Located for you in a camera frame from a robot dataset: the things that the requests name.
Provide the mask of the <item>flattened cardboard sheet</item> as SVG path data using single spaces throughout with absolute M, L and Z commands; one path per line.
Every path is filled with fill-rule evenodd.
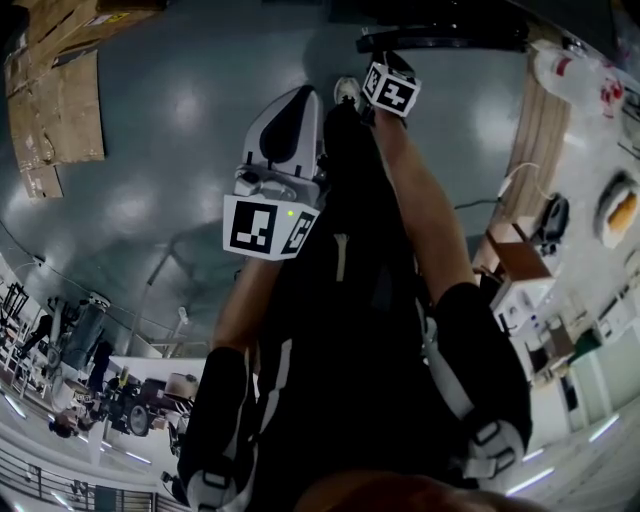
M 57 167 L 105 159 L 98 90 L 98 53 L 84 53 L 49 70 L 28 50 L 4 68 L 10 134 L 20 176 L 32 199 L 63 196 Z

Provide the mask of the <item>white tray with orange item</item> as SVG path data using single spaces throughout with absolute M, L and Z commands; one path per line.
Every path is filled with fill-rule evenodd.
M 620 169 L 599 197 L 594 232 L 602 245 L 616 248 L 640 213 L 640 183 L 626 170 Z

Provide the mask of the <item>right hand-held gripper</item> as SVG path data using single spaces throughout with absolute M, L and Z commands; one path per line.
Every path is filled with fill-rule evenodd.
M 363 123 L 375 124 L 375 108 L 404 121 L 413 109 L 420 90 L 421 81 L 402 57 L 393 51 L 373 52 L 361 87 L 365 101 L 361 113 Z

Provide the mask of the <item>person's left forearm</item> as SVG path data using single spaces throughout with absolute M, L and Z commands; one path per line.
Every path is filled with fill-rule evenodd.
M 282 265 L 258 258 L 245 262 L 218 315 L 212 350 L 229 348 L 241 354 L 255 350 Z

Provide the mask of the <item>round black machine door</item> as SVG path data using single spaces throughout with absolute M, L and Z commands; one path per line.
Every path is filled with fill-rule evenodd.
M 480 49 L 524 52 L 529 29 L 526 24 L 513 27 L 479 25 L 435 25 L 402 27 L 362 35 L 356 41 L 360 54 L 414 49 Z

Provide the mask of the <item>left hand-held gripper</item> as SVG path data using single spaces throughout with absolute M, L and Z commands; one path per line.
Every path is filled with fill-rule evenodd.
M 276 98 L 250 125 L 243 162 L 261 166 L 238 167 L 234 190 L 224 196 L 226 251 L 268 261 L 299 254 L 323 198 L 311 180 L 319 110 L 315 89 L 304 85 Z

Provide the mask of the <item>person's right forearm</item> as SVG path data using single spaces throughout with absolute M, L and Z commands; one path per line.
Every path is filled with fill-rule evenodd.
M 428 170 L 400 117 L 374 109 L 373 133 L 396 192 L 402 221 L 433 302 L 475 282 L 456 212 Z

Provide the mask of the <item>white topped wooden cabinet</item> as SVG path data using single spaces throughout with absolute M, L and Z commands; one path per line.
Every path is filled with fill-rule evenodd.
M 473 270 L 496 322 L 509 336 L 537 320 L 537 309 L 555 284 L 539 251 L 516 223 L 486 229 Z

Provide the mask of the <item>black oval floor device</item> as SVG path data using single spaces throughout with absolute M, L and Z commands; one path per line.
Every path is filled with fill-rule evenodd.
M 548 201 L 531 237 L 542 256 L 556 254 L 569 224 L 569 212 L 569 201 L 562 194 L 555 193 Z

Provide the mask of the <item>person's right white shoe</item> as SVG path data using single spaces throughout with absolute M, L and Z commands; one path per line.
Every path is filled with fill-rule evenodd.
M 359 109 L 361 89 L 355 77 L 340 77 L 334 86 L 333 94 L 336 105 L 350 102 L 356 110 Z

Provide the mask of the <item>wooden slat floor mat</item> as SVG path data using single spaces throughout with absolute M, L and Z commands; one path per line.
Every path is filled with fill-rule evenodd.
M 536 218 L 551 199 L 551 185 L 564 146 L 571 106 L 548 92 L 534 75 L 528 55 L 524 96 L 511 158 L 510 179 L 498 208 L 504 221 Z

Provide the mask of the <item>person's black clothing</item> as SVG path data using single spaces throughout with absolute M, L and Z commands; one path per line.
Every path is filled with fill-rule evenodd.
M 207 357 L 178 463 L 193 512 L 294 512 L 350 470 L 486 491 L 528 448 L 519 358 L 476 281 L 432 301 L 373 128 L 329 112 L 326 206 L 257 346 Z

